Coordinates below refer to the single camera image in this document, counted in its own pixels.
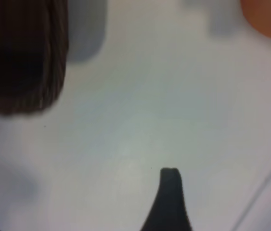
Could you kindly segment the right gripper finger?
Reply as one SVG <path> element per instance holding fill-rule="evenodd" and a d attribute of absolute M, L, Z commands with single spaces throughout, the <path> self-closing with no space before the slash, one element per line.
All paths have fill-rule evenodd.
<path fill-rule="evenodd" d="M 191 231 L 180 172 L 177 168 L 160 170 L 159 188 L 142 231 Z"/>

